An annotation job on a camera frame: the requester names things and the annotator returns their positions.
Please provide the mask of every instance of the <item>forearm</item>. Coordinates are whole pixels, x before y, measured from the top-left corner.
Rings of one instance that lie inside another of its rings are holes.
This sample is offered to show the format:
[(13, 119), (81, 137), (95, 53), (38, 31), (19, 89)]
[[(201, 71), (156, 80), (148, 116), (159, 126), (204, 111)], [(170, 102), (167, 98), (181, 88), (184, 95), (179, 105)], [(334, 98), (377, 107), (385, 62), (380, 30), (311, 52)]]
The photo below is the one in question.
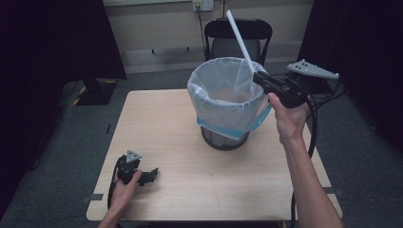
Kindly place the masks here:
[(119, 218), (121, 217), (122, 212), (119, 210), (109, 209), (106, 212), (104, 219), (98, 225), (98, 228), (112, 228), (116, 227), (116, 224), (119, 222)]
[(285, 142), (300, 227), (343, 227), (317, 177), (302, 138)]

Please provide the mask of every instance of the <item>cable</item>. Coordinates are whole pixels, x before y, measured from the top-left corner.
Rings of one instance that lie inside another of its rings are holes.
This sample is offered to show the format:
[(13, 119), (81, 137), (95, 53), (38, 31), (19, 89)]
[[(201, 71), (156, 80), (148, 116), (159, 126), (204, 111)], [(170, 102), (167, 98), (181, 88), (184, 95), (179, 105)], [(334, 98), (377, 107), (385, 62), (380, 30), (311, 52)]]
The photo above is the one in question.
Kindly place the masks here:
[(309, 101), (309, 98), (307, 97), (307, 104), (309, 110), (311, 111), (311, 117), (312, 117), (311, 142), (309, 144), (308, 149), (309, 158), (312, 158), (315, 146), (317, 144), (317, 108), (314, 109), (314, 106), (316, 105), (317, 101), (315, 100), (314, 97), (312, 97), (311, 99), (313, 100), (314, 105), (312, 105), (311, 101)]
[[(323, 83), (323, 88), (326, 90), (326, 86), (324, 85), (325, 81), (322, 81)], [(326, 94), (325, 97), (323, 98), (319, 98), (320, 101), (316, 102), (316, 109), (319, 109), (320, 107), (322, 107), (323, 105), (325, 105), (326, 103), (333, 101), (334, 99), (341, 97), (342, 95), (344, 95), (346, 93), (346, 87), (344, 87), (344, 89), (341, 91), (341, 93), (337, 94), (338, 89), (341, 85), (340, 80), (336, 81), (336, 87), (333, 89), (332, 92), (327, 91), (328, 93)]]
[(222, 18), (225, 17), (225, 2), (226, 2), (226, 0), (222, 1)]
[(204, 35), (202, 32), (202, 14), (201, 14), (201, 7), (200, 6), (196, 6), (196, 11), (197, 14), (199, 16), (199, 22), (201, 24), (201, 41), (202, 41), (202, 52), (205, 53), (205, 44), (204, 44)]
[[(109, 210), (110, 208), (110, 203), (112, 202), (112, 196), (113, 196), (113, 190), (115, 189), (115, 184), (117, 181), (115, 181), (115, 175), (116, 175), (116, 169), (118, 168), (118, 163), (119, 161), (122, 159), (122, 157), (120, 157), (115, 164), (115, 167), (113, 168), (113, 174), (112, 174), (112, 180), (110, 181), (110, 185), (109, 185), (109, 191), (107, 193), (107, 209)], [(118, 222), (116, 224), (116, 227), (118, 228), (123, 228), (122, 225)]]
[(296, 196), (294, 195), (291, 197), (291, 223), (290, 223), (290, 228), (295, 228), (296, 227)]

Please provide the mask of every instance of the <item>wrist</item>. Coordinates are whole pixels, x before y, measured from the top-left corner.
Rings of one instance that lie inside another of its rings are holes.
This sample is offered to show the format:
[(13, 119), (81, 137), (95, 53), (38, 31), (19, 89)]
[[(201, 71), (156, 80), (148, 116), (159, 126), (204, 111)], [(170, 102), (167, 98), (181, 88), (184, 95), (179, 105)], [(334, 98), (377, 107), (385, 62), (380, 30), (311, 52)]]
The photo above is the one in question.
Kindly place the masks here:
[(111, 206), (107, 212), (108, 212), (111, 216), (113, 216), (113, 217), (115, 217), (115, 218), (120, 218), (120, 217), (123, 215), (124, 211), (125, 211), (125, 210), (124, 210), (124, 208), (122, 208), (122, 207), (114, 207), (114, 206)]
[(109, 227), (116, 227), (119, 219), (121, 218), (121, 212), (115, 210), (113, 208), (109, 208), (106, 212), (104, 219), (99, 224), (98, 228), (109, 228)]
[(305, 141), (302, 139), (302, 136), (294, 137), (294, 138), (280, 137), (279, 141), (281, 142), (282, 146), (284, 147), (286, 153), (294, 153), (294, 152), (298, 152), (298, 151), (306, 152)]

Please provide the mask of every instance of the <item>white plastic bag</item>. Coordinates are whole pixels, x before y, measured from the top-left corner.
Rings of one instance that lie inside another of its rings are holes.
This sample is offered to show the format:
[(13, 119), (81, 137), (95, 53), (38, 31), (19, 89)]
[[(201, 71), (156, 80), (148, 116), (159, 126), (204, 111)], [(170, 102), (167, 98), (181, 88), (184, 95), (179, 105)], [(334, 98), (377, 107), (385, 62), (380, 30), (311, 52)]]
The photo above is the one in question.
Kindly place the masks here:
[[(253, 62), (255, 71), (266, 71)], [(187, 91), (197, 113), (197, 122), (222, 136), (238, 140), (256, 129), (271, 106), (244, 59), (213, 59), (197, 67)]]

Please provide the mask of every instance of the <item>white stick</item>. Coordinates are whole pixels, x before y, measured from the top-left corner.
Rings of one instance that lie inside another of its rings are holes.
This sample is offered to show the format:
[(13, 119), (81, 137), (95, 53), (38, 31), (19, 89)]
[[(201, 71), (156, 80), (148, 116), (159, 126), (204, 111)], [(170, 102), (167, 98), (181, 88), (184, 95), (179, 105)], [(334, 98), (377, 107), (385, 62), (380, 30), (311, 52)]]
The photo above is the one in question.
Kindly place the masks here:
[(251, 57), (249, 56), (248, 50), (246, 49), (245, 44), (243, 43), (242, 37), (240, 36), (240, 31), (238, 30), (237, 24), (235, 23), (234, 17), (232, 16), (232, 13), (230, 10), (226, 12), (228, 16), (229, 23), (231, 24), (232, 30), (235, 33), (235, 36), (237, 37), (238, 44), (240, 44), (240, 49), (242, 50), (243, 57), (245, 57), (246, 62), (248, 63), (248, 66), (253, 73), (255, 73), (255, 69), (252, 65)]

